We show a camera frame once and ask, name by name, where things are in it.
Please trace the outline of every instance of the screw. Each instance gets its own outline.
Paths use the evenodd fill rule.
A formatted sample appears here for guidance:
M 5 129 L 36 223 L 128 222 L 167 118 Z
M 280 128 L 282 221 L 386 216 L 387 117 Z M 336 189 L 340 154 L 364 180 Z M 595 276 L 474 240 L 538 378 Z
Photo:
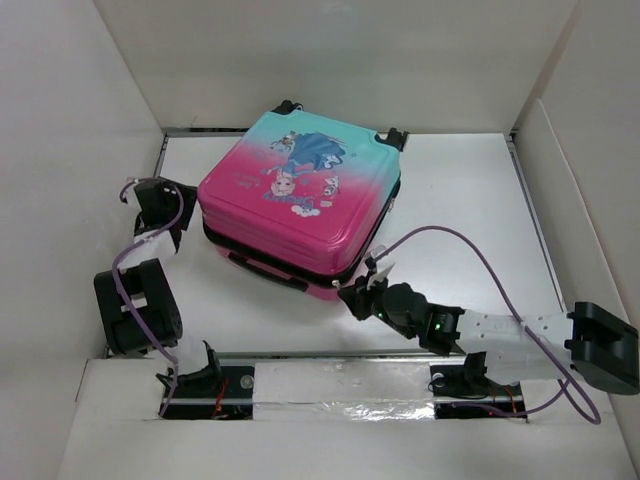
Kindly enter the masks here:
M 245 375 L 240 379 L 240 386 L 245 390 L 253 388 L 253 377 L 251 375 Z

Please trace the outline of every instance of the robotic arm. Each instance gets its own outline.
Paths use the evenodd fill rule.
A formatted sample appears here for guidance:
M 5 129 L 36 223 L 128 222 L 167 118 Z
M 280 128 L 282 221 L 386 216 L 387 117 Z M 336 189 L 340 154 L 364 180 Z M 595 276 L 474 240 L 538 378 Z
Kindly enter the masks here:
M 389 285 L 391 266 L 369 271 L 339 296 L 358 320 L 377 317 L 421 348 L 438 355 L 466 354 L 464 376 L 500 385 L 562 378 L 549 356 L 512 316 L 486 315 L 429 303 L 407 283 Z M 571 313 L 523 317 L 524 324 L 567 369 L 592 387 L 619 395 L 640 393 L 638 331 L 598 305 L 578 302 Z

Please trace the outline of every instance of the cartoon character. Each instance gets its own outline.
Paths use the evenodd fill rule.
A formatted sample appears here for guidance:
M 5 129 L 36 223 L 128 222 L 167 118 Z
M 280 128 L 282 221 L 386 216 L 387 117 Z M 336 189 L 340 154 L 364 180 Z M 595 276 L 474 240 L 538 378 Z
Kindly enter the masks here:
M 291 211 L 297 215 L 300 215 L 301 217 L 317 217 L 318 215 L 320 215 L 320 210 L 318 210 L 317 208 L 312 208 L 312 207 L 307 207 L 304 205 L 294 205 L 293 207 L 291 207 Z
M 278 145 L 282 145 L 287 150 L 291 151 L 291 145 L 293 145 L 294 140 L 296 139 L 296 132 L 291 130 L 291 133 L 285 135 L 280 140 L 276 142 L 271 142 L 271 148 L 276 148 Z
M 338 177 L 327 178 L 325 182 L 327 182 L 327 185 L 325 185 L 322 191 L 323 197 L 333 198 L 336 193 L 340 193 Z
M 287 163 L 284 165 L 276 165 L 269 169 L 267 173 L 271 173 L 273 170 L 279 170 L 283 174 L 286 173 L 295 178 L 304 173 L 331 170 L 334 166 L 343 163 L 342 155 L 346 152 L 341 147 L 341 145 L 343 145 L 342 142 L 337 138 L 320 132 L 302 134 L 291 132 L 290 135 L 292 134 L 294 146 L 289 154 Z M 282 143 L 285 145 L 284 140 L 290 137 L 290 135 L 274 143 Z
M 271 184 L 271 192 L 277 197 L 286 197 L 291 195 L 295 188 L 296 184 L 293 180 L 293 175 L 278 170 L 276 179 Z

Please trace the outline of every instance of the pink suitcase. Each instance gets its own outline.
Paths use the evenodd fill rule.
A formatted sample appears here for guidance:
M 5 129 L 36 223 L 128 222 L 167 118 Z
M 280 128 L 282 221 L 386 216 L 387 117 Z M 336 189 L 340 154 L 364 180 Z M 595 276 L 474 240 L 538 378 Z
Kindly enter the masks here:
M 407 135 L 383 139 L 285 101 L 200 183 L 205 234 L 255 274 L 336 299 L 398 193 Z

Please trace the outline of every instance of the suitcase handle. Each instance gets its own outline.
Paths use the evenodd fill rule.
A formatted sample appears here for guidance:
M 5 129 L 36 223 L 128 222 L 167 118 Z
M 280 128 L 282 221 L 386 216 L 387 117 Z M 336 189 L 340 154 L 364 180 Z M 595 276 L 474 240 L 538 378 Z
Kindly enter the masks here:
M 257 265 L 252 265 L 249 263 L 248 259 L 241 257 L 237 253 L 231 252 L 229 253 L 229 255 L 227 255 L 227 258 L 229 258 L 229 260 L 231 260 L 233 263 L 235 263 L 239 267 L 242 267 L 245 270 L 249 270 L 250 272 L 255 273 L 256 275 L 262 278 L 265 278 L 267 280 L 271 280 L 272 282 L 275 282 L 279 285 L 293 288 L 294 290 L 299 290 L 301 292 L 306 292 L 307 288 L 309 288 L 309 284 L 306 282 L 303 282 L 302 280 L 298 280 L 297 278 L 293 278 L 293 277 L 283 278 L 276 275 L 275 273 L 267 272 L 266 270 L 261 269 Z

